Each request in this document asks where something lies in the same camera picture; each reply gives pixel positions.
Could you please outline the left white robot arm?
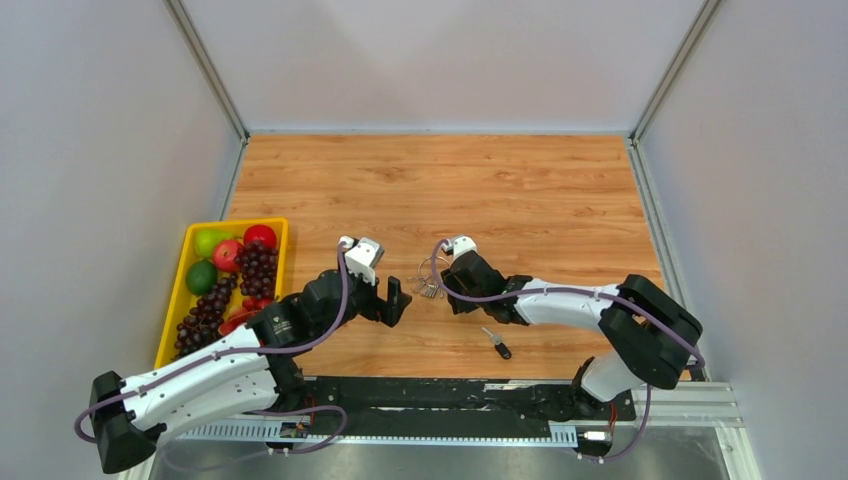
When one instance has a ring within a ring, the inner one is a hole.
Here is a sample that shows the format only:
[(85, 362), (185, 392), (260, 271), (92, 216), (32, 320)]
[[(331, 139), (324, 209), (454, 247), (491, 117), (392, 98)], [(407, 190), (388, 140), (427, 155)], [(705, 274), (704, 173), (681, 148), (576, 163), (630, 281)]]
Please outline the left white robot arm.
[(297, 412), (306, 399), (294, 359), (361, 316), (394, 327), (411, 304), (399, 279), (380, 297), (376, 267), (384, 250), (367, 237), (342, 237), (337, 268), (301, 291), (271, 302), (243, 325), (164, 367), (122, 377), (108, 371), (92, 382), (89, 407), (75, 433), (97, 448), (106, 474), (131, 469), (196, 427), (274, 406)]

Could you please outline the black headed silver key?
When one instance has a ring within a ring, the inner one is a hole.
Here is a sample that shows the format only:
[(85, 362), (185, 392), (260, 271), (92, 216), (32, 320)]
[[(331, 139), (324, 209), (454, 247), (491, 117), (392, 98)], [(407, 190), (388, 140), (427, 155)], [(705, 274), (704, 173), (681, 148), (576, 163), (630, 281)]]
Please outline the black headed silver key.
[(509, 347), (504, 343), (503, 338), (492, 332), (490, 329), (486, 327), (482, 327), (481, 330), (487, 335), (489, 340), (493, 343), (495, 351), (498, 355), (504, 360), (510, 360), (512, 358), (512, 352)]

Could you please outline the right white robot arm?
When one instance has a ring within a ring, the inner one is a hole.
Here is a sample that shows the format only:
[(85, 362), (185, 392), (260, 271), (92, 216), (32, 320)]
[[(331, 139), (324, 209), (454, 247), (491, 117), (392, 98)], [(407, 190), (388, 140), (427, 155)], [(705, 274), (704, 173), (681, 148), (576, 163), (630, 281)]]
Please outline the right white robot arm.
[(585, 287), (528, 275), (503, 276), (473, 247), (444, 247), (451, 265), (439, 277), (454, 313), (482, 309), (502, 324), (563, 325), (602, 334), (611, 352), (590, 358), (573, 379), (571, 403), (596, 417), (616, 396), (647, 385), (676, 387), (689, 362), (704, 363), (702, 324), (648, 278)]

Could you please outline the silver keyring with keys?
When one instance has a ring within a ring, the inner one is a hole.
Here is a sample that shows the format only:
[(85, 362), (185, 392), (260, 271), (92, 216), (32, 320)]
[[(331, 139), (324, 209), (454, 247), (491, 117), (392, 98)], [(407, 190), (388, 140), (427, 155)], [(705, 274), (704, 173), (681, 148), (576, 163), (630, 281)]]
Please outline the silver keyring with keys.
[(431, 264), (431, 259), (429, 257), (423, 259), (417, 269), (416, 275), (411, 277), (410, 280), (414, 281), (416, 285), (412, 288), (414, 294), (417, 294), (424, 298), (435, 299), (435, 298), (443, 298), (445, 293), (443, 289), (438, 285), (438, 283), (434, 280), (432, 273), (425, 273), (424, 267)]

